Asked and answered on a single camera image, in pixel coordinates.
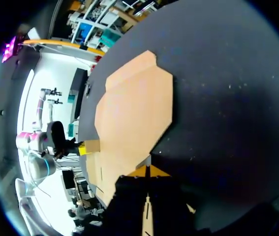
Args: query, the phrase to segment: cable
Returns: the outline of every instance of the cable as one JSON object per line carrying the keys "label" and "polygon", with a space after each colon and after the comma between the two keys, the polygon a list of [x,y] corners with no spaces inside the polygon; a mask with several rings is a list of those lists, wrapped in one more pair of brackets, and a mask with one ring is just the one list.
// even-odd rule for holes
{"label": "cable", "polygon": [[51,48],[51,47],[46,46],[46,45],[44,45],[44,44],[41,44],[41,46],[43,46],[43,47],[45,47],[45,48],[48,48],[48,49],[50,49],[50,50],[53,50],[53,51],[55,51],[55,52],[58,52],[58,53],[62,53],[62,54],[64,54],[64,55],[66,55],[66,56],[73,57],[73,58],[75,58],[77,61],[79,61],[79,62],[81,62],[81,63],[87,65],[87,66],[89,67],[89,69],[91,69],[91,66],[90,66],[89,64],[85,63],[84,61],[82,61],[82,60],[80,60],[80,59],[78,59],[78,58],[76,58],[76,57],[74,57],[74,56],[71,56],[71,55],[69,55],[69,54],[63,53],[63,52],[60,51],[60,50],[57,50],[57,49],[55,49],[55,48]]}
{"label": "cable", "polygon": [[[35,49],[34,46],[32,46],[32,45],[30,45],[30,44],[23,44],[23,43],[20,43],[19,45],[28,46],[28,47],[32,47],[33,49]],[[45,47],[45,48],[48,48],[48,49],[50,49],[50,50],[52,50],[52,51],[61,53],[61,54],[63,54],[63,55],[66,55],[66,56],[75,58],[77,61],[79,61],[79,62],[81,62],[81,63],[87,65],[87,66],[89,67],[89,69],[91,69],[91,66],[90,66],[89,64],[85,63],[84,61],[82,61],[82,60],[80,60],[80,59],[78,59],[78,58],[76,58],[76,57],[74,57],[74,56],[72,56],[72,55],[70,55],[70,54],[64,53],[64,52],[62,52],[62,51],[60,51],[60,50],[57,50],[57,49],[55,49],[55,48],[51,48],[51,47],[46,46],[46,45],[44,45],[44,44],[40,44],[40,46]]]}
{"label": "cable", "polygon": [[69,159],[69,160],[72,160],[72,161],[78,161],[78,162],[79,162],[79,160],[75,160],[75,159],[73,159],[73,158],[69,158],[69,157],[65,157],[65,156],[63,156],[63,158]]}
{"label": "cable", "polygon": [[37,157],[39,157],[39,155],[38,155],[37,152],[35,152],[35,151],[33,151],[33,150],[29,150],[29,152],[28,152],[28,172],[29,172],[29,175],[30,175],[32,184],[33,184],[35,187],[37,187],[39,190],[41,190],[43,193],[45,193],[47,196],[49,196],[50,198],[52,198],[51,195],[49,195],[48,193],[46,193],[45,191],[43,191],[43,190],[35,183],[35,180],[33,179],[33,176],[32,176],[32,174],[31,174],[31,170],[30,170],[30,155],[29,155],[29,154],[31,154],[31,153],[34,154],[34,155],[36,155]]}

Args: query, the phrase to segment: black object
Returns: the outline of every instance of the black object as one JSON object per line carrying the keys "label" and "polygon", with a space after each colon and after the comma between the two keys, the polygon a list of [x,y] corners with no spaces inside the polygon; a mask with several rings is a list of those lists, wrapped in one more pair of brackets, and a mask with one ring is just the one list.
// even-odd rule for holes
{"label": "black object", "polygon": [[47,125],[47,142],[54,147],[54,157],[61,159],[70,153],[79,155],[78,147],[82,142],[76,143],[76,139],[67,140],[65,138],[64,127],[60,121],[48,123]]}
{"label": "black object", "polygon": [[50,95],[61,96],[62,92],[58,92],[57,89],[55,88],[51,91]]}
{"label": "black object", "polygon": [[89,77],[87,70],[83,70],[80,68],[76,70],[73,82],[70,87],[70,90],[75,90],[78,92],[74,119],[77,119],[80,116],[81,103],[84,97],[84,91],[88,78]]}
{"label": "black object", "polygon": [[[209,229],[197,231],[193,214],[186,206],[186,199],[179,184],[172,177],[120,177],[115,184],[116,192],[111,200],[102,226],[97,235],[142,235],[142,219],[147,194],[153,211],[154,235],[205,236],[205,235],[268,235],[277,220],[279,211],[269,203],[258,204],[242,218],[228,227],[211,233]],[[175,213],[169,212],[169,204],[175,203]]]}
{"label": "black object", "polygon": [[62,171],[62,177],[64,179],[64,184],[66,189],[75,187],[73,171]]}
{"label": "black object", "polygon": [[173,115],[152,164],[208,193],[200,229],[220,230],[279,195],[279,35],[268,24],[279,4],[266,7],[271,15],[262,9],[267,22],[245,2],[180,0],[154,12],[101,59],[82,103],[79,141],[98,139],[106,78],[146,50],[156,54],[174,76]]}

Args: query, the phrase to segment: dark gray table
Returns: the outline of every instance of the dark gray table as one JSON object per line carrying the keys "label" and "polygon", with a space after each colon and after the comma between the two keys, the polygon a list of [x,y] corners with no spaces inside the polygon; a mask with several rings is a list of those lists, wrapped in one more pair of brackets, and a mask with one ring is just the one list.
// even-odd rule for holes
{"label": "dark gray table", "polygon": [[279,36],[243,1],[180,0],[126,33],[90,75],[80,141],[98,137],[106,78],[146,50],[174,76],[173,123],[152,163],[200,189],[196,227],[220,229],[279,195]]}

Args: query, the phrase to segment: white wall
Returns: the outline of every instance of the white wall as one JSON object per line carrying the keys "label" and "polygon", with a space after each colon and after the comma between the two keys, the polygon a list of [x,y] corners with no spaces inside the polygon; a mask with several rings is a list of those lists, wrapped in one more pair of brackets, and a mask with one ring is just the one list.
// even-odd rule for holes
{"label": "white wall", "polygon": [[[35,71],[34,79],[29,91],[25,107],[24,130],[31,132],[31,124],[35,121],[36,108],[41,88],[57,88],[62,96],[47,96],[47,99],[59,99],[63,104],[55,104],[53,108],[53,120],[63,123],[65,133],[70,123],[72,104],[67,102],[71,83],[77,68],[89,70],[91,62],[78,61],[65,55],[43,53]],[[42,113],[43,130],[49,122],[48,104],[45,103]]]}
{"label": "white wall", "polygon": [[[57,88],[57,91],[62,92],[62,96],[47,96],[46,99],[59,99],[63,103],[54,105],[53,120],[61,121],[66,133],[72,111],[72,104],[68,103],[67,99],[74,75],[77,68],[90,71],[91,64],[94,62],[77,60],[60,54],[42,53],[42,57],[34,70],[34,78],[25,105],[24,131],[32,132],[32,122],[36,121],[35,114],[41,88]],[[42,122],[42,130],[45,131],[46,124],[49,122],[47,102],[43,107]],[[41,217],[47,218],[51,226],[63,235],[70,235],[75,225],[67,211],[73,207],[73,204],[66,196],[62,172],[56,171],[53,175],[48,176],[39,187],[51,196],[49,197],[38,188],[35,189],[37,201],[34,200],[33,203]]]}
{"label": "white wall", "polygon": [[67,211],[73,207],[73,203],[67,200],[62,171],[56,171],[47,177],[39,187],[51,196],[49,197],[38,188],[34,190],[36,199],[47,220],[55,230],[64,236],[70,236],[75,228],[75,223]]}

